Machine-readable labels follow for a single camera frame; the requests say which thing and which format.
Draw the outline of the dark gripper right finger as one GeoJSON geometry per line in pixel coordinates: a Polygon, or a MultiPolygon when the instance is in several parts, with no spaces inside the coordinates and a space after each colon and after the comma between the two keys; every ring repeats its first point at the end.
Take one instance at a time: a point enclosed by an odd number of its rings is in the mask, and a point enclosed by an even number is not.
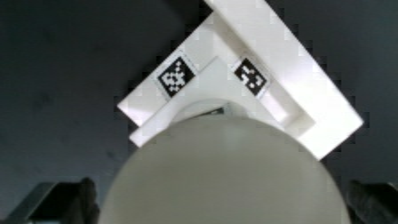
{"type": "Polygon", "coordinates": [[[345,199],[352,224],[398,224],[398,188],[391,183],[354,180],[345,199]]]}

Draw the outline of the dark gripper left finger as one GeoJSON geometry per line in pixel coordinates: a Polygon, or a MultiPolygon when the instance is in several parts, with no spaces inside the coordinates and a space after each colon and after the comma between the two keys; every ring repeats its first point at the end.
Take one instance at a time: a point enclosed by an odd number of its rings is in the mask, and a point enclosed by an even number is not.
{"type": "Polygon", "coordinates": [[[0,224],[98,224],[96,183],[41,182],[0,224]]]}

